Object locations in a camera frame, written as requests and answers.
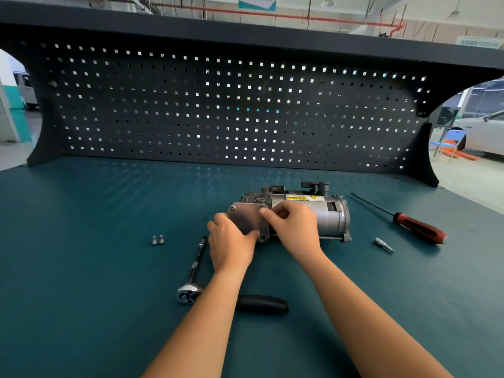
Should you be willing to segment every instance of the blue chair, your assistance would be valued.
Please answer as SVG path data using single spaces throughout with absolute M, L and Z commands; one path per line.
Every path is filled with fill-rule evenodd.
M 436 159 L 436 155 L 438 155 L 439 159 L 439 155 L 441 154 L 442 148 L 448 147 L 449 149 L 453 149 L 453 151 L 451 152 L 452 155 L 450 156 L 450 160 L 448 161 L 448 163 L 450 163 L 455 151 L 457 150 L 457 145 L 463 139 L 465 134 L 466 132 L 464 130 L 449 130 L 444 136 L 444 138 L 441 138 L 441 141 L 436 142 L 431 140 L 429 144 L 437 146 L 436 151 L 434 151 L 434 159 Z M 444 143 L 445 140 L 453 140 L 455 144 L 452 145 L 450 143 Z

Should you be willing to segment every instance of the green tabletop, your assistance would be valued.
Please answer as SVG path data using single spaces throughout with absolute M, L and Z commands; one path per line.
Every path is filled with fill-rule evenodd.
M 175 292 L 208 220 L 247 191 L 302 180 L 347 198 L 352 242 L 322 242 L 335 264 L 455 377 L 502 376 L 503 215 L 393 175 L 78 157 L 0 172 L 0 376 L 139 376 L 189 310 Z M 448 244 L 423 243 L 352 191 L 437 225 Z M 206 254 L 198 282 L 211 274 Z M 224 377 L 358 375 L 279 243 L 256 248 L 241 289 L 290 312 L 237 313 Z

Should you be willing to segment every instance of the warning label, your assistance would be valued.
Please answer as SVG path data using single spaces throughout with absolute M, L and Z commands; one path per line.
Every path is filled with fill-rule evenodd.
M 287 200 L 305 200 L 310 202 L 324 202 L 323 196 L 317 195 L 287 195 Z

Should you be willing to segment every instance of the black pegboard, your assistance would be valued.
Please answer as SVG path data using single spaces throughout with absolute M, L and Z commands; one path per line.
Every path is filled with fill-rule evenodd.
M 77 25 L 104 13 L 116 21 L 138 18 L 50 8 L 74 14 Z M 223 25 L 249 29 L 204 24 L 216 32 Z M 268 29 L 272 35 L 286 31 Z M 114 33 L 108 25 L 70 33 L 23 23 L 6 31 L 0 45 L 29 69 L 42 101 L 46 143 L 40 145 L 50 141 L 55 155 L 409 173 L 437 184 L 427 166 L 426 120 L 447 93 L 463 88 L 462 82 L 447 86 L 444 77 L 467 70 L 252 47 L 218 36 L 215 42 L 145 37 Z M 472 72 L 464 82 L 494 74 Z

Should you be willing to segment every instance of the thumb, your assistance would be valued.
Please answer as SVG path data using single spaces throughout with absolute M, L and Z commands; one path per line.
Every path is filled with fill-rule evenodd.
M 258 230 L 258 229 L 253 229 L 253 230 L 251 230 L 251 231 L 249 232 L 249 234 L 247 235 L 247 237 L 250 237 L 251 239 L 253 239 L 253 240 L 254 240 L 254 242 L 256 242 L 256 241 L 257 241 L 257 239 L 259 238 L 259 235 L 260 235 L 260 234 L 261 234 L 261 233 L 259 232 L 259 230 Z
M 275 230 L 278 229 L 284 221 L 284 219 L 279 217 L 276 213 L 268 208 L 261 208 L 259 210 L 259 213 L 266 219 L 268 223 L 273 226 L 273 228 L 275 228 Z

